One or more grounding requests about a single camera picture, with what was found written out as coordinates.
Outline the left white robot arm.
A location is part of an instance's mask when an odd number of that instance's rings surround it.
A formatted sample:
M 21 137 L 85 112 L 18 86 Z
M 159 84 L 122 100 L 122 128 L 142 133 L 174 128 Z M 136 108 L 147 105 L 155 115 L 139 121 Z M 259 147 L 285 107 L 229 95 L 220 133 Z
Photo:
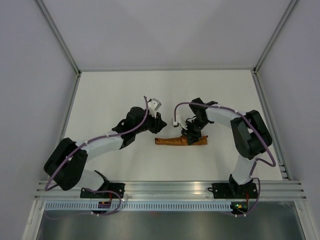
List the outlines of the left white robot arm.
M 149 131 L 157 134 L 166 126 L 159 112 L 152 115 L 149 110 L 132 107 L 126 117 L 105 135 L 87 141 L 73 141 L 69 137 L 61 140 L 43 170 L 64 191 L 78 186 L 98 198 L 104 198 L 111 190 L 110 181 L 98 170 L 86 170 L 86 163 L 128 147 L 140 133 Z

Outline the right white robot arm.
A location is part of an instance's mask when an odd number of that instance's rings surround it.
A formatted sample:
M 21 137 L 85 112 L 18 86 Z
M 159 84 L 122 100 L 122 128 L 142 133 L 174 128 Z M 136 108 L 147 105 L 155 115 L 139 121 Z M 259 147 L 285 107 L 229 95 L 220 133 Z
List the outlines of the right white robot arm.
M 220 106 L 215 101 L 204 103 L 199 97 L 188 103 L 193 118 L 182 124 L 181 134 L 187 145 L 200 143 L 202 130 L 208 124 L 218 123 L 232 131 L 234 145 L 239 153 L 234 171 L 227 183 L 212 183 L 208 191 L 214 199 L 256 199 L 259 188 L 252 177 L 260 155 L 269 153 L 273 140 L 261 114 L 257 110 L 245 113 Z

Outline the brown cloth napkin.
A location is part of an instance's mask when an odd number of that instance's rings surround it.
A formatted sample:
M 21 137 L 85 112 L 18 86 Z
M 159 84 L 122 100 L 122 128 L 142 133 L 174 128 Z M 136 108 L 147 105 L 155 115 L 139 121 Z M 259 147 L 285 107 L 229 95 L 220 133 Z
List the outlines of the brown cloth napkin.
M 173 137 L 173 138 L 159 138 L 156 137 L 154 139 L 156 145 L 163 145 L 163 146 L 202 146 L 208 144 L 208 136 L 202 136 L 200 140 L 189 144 L 187 138 L 184 135 L 180 137 Z

